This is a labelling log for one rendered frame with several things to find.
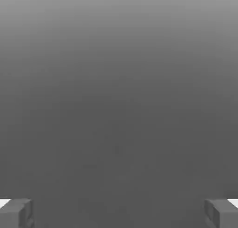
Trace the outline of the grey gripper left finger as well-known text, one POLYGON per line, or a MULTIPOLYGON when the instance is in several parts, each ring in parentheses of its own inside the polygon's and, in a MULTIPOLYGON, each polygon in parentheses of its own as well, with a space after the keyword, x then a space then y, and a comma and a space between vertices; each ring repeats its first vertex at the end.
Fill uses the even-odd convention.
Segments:
POLYGON ((33 200, 0 198, 0 228, 35 228, 33 200))

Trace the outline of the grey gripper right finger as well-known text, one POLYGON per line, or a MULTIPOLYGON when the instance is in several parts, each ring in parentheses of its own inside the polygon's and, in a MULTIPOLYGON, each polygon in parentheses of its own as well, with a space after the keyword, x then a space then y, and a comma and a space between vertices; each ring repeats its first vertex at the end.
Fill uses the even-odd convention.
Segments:
POLYGON ((206 199, 204 213, 208 228, 238 228, 238 199, 206 199))

